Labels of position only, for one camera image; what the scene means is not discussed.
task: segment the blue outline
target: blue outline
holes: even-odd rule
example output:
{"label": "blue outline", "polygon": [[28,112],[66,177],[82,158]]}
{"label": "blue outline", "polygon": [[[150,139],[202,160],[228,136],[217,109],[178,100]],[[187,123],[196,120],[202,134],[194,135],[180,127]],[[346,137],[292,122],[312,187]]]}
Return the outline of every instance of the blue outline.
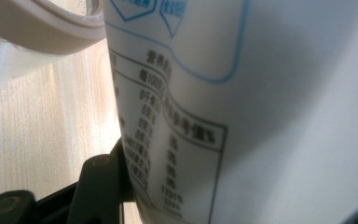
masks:
{"label": "blue outline", "polygon": [[162,13],[163,4],[164,4],[164,2],[166,2],[166,1],[168,1],[168,0],[162,0],[162,1],[161,1],[161,6],[159,7],[159,15],[161,16],[161,18],[164,20],[165,24],[167,25],[168,30],[170,31],[171,38],[173,38],[173,36],[176,34],[176,31],[179,29],[180,25],[182,24],[183,17],[180,19],[179,25],[178,25],[178,26],[176,27],[176,29],[173,31],[173,30],[171,29],[170,24],[167,22],[167,19],[165,18],[164,14]]}
{"label": "blue outline", "polygon": [[157,5],[157,2],[158,0],[154,0],[155,1],[155,5],[153,5],[153,8],[149,11],[146,11],[144,13],[141,13],[141,14],[138,14],[138,15],[135,15],[135,16],[132,16],[132,17],[129,17],[129,18],[126,18],[122,13],[121,13],[121,10],[116,6],[114,0],[110,0],[110,3],[112,3],[113,7],[117,10],[118,12],[118,15],[120,15],[121,19],[123,19],[123,21],[131,21],[131,20],[135,20],[137,18],[140,18],[140,17],[143,17],[145,15],[148,15],[148,14],[151,14],[153,13],[155,10],[156,10],[156,5]]}
{"label": "blue outline", "polygon": [[191,76],[196,77],[200,80],[203,80],[203,81],[211,83],[211,84],[221,84],[221,83],[228,82],[230,79],[232,79],[234,77],[234,75],[238,69],[238,66],[240,64],[241,51],[242,51],[242,47],[243,47],[245,28],[246,28],[246,22],[247,22],[246,16],[248,14],[250,2],[251,2],[251,0],[243,0],[243,6],[242,6],[242,12],[241,12],[241,22],[240,22],[239,33],[238,33],[237,42],[236,42],[237,47],[234,52],[234,62],[232,64],[231,71],[229,71],[228,74],[222,78],[210,78],[210,77],[206,77],[202,74],[192,71],[190,68],[186,67],[183,63],[180,62],[180,60],[177,58],[177,56],[174,54],[173,50],[169,46],[167,46],[166,44],[164,44],[162,42],[159,42],[159,41],[152,39],[148,36],[136,34],[132,31],[129,31],[129,30],[126,30],[119,26],[116,26],[116,25],[110,23],[109,21],[105,21],[105,23],[107,25],[109,25],[110,27],[115,28],[115,29],[122,31],[124,33],[127,33],[129,35],[134,35],[134,36],[140,37],[142,39],[148,40],[150,42],[153,42],[155,44],[161,45],[163,48],[165,48],[167,51],[169,51],[171,53],[171,55],[173,56],[173,59],[176,61],[176,63],[179,65],[179,67],[181,67],[183,70],[185,70]]}

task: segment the wooden table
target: wooden table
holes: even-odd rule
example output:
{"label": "wooden table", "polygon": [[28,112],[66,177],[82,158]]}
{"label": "wooden table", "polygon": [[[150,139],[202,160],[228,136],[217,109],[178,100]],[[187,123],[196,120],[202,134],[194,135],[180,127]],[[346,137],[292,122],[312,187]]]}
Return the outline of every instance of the wooden table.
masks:
{"label": "wooden table", "polygon": [[[82,163],[118,138],[106,41],[0,88],[0,193],[37,200],[78,180]],[[127,220],[140,223],[134,204]]]}

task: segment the wooden surface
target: wooden surface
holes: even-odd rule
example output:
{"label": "wooden surface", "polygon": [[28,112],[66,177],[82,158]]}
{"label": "wooden surface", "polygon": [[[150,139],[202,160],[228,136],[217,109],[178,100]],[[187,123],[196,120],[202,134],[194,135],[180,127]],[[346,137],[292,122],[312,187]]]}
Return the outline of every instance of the wooden surface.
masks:
{"label": "wooden surface", "polygon": [[[120,137],[106,41],[0,88],[0,193],[36,199],[77,181]],[[134,204],[126,223],[140,223]]]}

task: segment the white container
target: white container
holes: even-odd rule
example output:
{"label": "white container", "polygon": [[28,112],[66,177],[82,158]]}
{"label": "white container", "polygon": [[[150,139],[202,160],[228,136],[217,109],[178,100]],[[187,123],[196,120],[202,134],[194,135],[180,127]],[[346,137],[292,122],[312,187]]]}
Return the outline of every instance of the white container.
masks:
{"label": "white container", "polygon": [[83,15],[82,1],[66,3],[77,14],[62,2],[0,1],[0,85],[104,38],[100,1],[84,0]]}
{"label": "white container", "polygon": [[144,223],[358,209],[358,1],[105,0]]}

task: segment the black object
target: black object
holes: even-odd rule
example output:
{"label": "black object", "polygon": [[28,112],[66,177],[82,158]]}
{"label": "black object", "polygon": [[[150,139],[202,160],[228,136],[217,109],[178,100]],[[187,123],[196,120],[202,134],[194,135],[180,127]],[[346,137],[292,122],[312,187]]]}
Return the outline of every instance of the black object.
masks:
{"label": "black object", "polygon": [[112,152],[84,162],[79,181],[36,202],[32,192],[0,194],[0,224],[123,224],[133,201],[121,140]]}

